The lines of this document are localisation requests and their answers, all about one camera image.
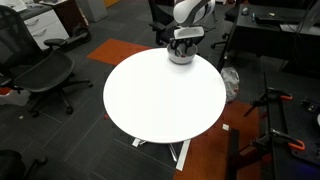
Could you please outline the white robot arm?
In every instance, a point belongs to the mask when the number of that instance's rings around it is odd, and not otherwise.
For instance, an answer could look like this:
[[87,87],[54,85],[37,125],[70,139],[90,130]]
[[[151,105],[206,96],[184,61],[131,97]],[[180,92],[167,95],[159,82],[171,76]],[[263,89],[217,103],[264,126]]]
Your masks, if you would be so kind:
[[215,0],[174,0],[173,17],[177,28],[170,48],[176,56],[184,57],[195,40],[204,37],[204,28],[197,22],[212,13],[214,8]]

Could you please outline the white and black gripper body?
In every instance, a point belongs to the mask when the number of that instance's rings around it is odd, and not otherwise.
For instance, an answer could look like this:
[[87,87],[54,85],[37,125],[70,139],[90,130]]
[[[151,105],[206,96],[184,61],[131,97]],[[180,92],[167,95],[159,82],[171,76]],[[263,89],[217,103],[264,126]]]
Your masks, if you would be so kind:
[[204,29],[201,26],[180,27],[173,31],[173,37],[169,40],[171,45],[189,43],[196,38],[204,37]]

